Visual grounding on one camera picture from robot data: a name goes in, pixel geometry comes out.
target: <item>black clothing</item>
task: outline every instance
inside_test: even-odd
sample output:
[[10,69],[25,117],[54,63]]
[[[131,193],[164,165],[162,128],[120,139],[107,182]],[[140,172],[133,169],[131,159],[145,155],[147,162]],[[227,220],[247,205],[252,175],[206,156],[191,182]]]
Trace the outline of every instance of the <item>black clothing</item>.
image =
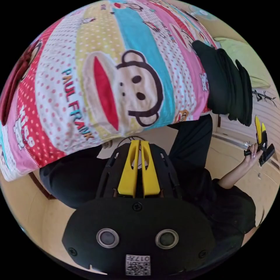
[[209,99],[207,106],[214,114],[229,114],[230,120],[250,126],[253,96],[250,77],[236,60],[236,65],[223,49],[213,49],[201,41],[192,43],[207,74]]
[[[205,169],[213,127],[210,115],[170,127],[178,130],[169,158],[176,169],[182,197],[204,213],[217,242],[205,267],[241,247],[244,234],[255,226],[256,209],[247,194],[235,186],[223,189]],[[82,150],[41,168],[45,187],[72,208],[92,200],[107,162],[96,158],[100,150],[100,146]]]

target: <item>paul frank text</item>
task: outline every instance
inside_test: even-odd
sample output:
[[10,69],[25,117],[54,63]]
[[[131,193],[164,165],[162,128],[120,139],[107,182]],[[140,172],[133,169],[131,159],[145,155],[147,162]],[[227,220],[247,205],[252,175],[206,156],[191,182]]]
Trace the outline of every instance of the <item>paul frank text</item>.
[[89,138],[94,138],[94,136],[90,132],[89,128],[85,125],[85,122],[83,120],[83,115],[80,110],[79,101],[75,100],[76,98],[73,98],[76,97],[77,94],[75,91],[75,86],[73,85],[74,82],[71,74],[72,74],[71,68],[68,68],[67,70],[62,72],[63,75],[62,80],[64,85],[66,101],[68,103],[68,108],[71,108],[70,116],[73,117],[73,122],[77,127],[77,130],[81,135],[83,135],[86,138],[86,140],[88,140]]

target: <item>pink stripe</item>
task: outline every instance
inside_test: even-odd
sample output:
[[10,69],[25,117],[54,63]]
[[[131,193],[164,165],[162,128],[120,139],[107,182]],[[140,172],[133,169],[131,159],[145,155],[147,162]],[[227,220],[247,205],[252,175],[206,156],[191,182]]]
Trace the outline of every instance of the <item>pink stripe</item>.
[[[207,104],[208,95],[209,95],[208,91],[206,92],[203,91],[202,82],[200,78],[200,74],[205,73],[205,70],[203,69],[201,62],[196,56],[196,54],[193,51],[192,52],[187,51],[186,48],[183,46],[183,44],[178,40],[177,35],[171,30],[169,24],[172,23],[175,26],[178,26],[177,22],[180,20],[163,6],[156,5],[153,3],[153,9],[155,10],[157,17],[166,25],[166,27],[170,30],[172,36],[176,40],[178,47],[184,58],[184,61],[186,62],[187,67],[190,71],[190,76],[194,88],[194,94],[197,102],[197,106],[193,112],[193,117],[194,120],[197,120],[199,119],[202,111],[205,109],[205,105]],[[186,31],[189,31],[184,23],[182,23],[181,21],[180,23],[181,26],[184,26],[184,29]]]

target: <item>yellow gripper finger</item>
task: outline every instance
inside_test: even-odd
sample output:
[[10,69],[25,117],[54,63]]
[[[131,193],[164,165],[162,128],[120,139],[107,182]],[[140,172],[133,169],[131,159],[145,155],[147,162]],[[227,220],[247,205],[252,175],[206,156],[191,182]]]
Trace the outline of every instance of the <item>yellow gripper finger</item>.
[[140,140],[132,140],[118,186],[118,193],[135,197]]
[[148,141],[141,141],[141,159],[144,197],[148,195],[158,195],[160,193],[160,186]]

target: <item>qr code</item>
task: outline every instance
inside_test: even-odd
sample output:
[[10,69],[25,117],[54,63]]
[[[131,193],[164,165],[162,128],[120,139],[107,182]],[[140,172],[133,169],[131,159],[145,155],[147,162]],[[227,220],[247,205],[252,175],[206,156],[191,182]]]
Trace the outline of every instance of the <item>qr code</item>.
[[151,275],[150,256],[126,255],[125,263],[126,275]]

